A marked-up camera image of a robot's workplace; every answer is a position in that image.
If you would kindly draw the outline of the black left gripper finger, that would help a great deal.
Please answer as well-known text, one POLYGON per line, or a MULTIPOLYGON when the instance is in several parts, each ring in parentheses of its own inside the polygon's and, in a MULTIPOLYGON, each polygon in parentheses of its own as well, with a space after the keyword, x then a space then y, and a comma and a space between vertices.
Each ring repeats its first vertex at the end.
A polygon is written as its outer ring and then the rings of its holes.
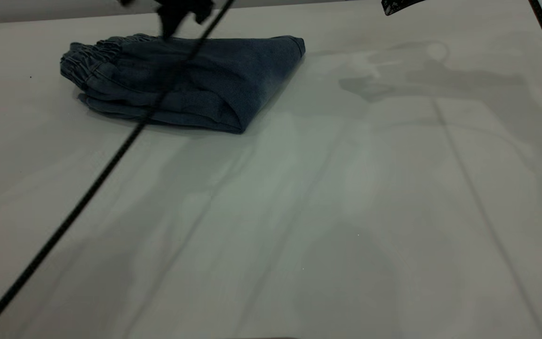
POLYGON ((170 39, 183 19, 191 12, 191 0, 157 0, 156 13, 161 24, 161 36, 170 39))
POLYGON ((194 0, 193 14, 194 20, 199 25, 204 23, 212 13, 215 3, 212 0, 194 0))

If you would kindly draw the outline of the white-scuffed black right gripper finger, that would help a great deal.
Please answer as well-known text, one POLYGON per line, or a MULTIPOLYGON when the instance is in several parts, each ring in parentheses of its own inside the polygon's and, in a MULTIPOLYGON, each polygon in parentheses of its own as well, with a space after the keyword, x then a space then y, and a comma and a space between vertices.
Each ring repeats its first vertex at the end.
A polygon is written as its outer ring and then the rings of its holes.
POLYGON ((385 15, 391 16, 422 1, 424 0, 382 0, 381 4, 385 15))

